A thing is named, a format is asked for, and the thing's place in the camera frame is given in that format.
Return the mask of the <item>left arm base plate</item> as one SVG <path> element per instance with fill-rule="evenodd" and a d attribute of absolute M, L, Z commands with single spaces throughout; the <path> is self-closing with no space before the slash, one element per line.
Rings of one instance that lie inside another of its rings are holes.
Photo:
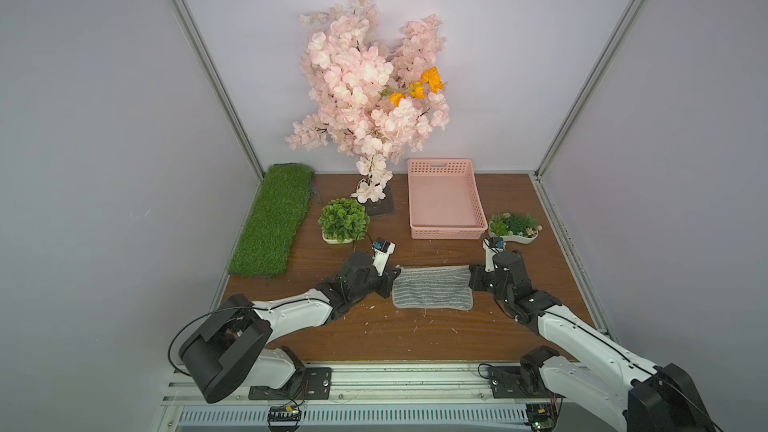
<path fill-rule="evenodd" d="M 333 369 L 308 366 L 288 347 L 264 350 L 246 378 L 250 400 L 327 400 Z"/>

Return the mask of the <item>grey striped dishcloth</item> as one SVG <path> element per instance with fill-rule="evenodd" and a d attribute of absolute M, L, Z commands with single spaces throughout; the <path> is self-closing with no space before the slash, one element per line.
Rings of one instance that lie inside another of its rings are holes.
<path fill-rule="evenodd" d="M 474 305 L 470 279 L 468 265 L 403 267 L 393 283 L 392 301 L 399 309 L 469 311 Z"/>

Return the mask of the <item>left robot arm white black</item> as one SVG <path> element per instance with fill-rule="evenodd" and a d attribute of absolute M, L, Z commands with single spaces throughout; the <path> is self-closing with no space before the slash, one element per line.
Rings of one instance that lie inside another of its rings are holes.
<path fill-rule="evenodd" d="M 344 317 L 370 294 L 389 298 L 399 266 L 390 254 L 352 253 L 341 271 L 307 292 L 272 301 L 228 298 L 179 347 L 178 356 L 208 404 L 232 395 L 246 381 L 287 399 L 305 388 L 305 364 L 285 346 L 268 344 L 291 333 Z"/>

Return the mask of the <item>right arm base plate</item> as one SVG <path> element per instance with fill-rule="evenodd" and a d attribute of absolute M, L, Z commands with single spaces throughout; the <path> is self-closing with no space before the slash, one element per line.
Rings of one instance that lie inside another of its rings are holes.
<path fill-rule="evenodd" d="M 537 369 L 531 366 L 480 364 L 479 374 L 489 383 L 495 399 L 550 399 Z"/>

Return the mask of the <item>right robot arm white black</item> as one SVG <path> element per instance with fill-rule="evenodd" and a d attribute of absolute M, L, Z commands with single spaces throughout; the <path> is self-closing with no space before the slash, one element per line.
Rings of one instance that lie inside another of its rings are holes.
<path fill-rule="evenodd" d="M 687 372 L 629 351 L 535 288 L 519 252 L 490 250 L 469 272 L 472 290 L 492 294 L 505 315 L 548 342 L 521 359 L 518 373 L 491 380 L 567 398 L 616 431 L 718 430 Z"/>

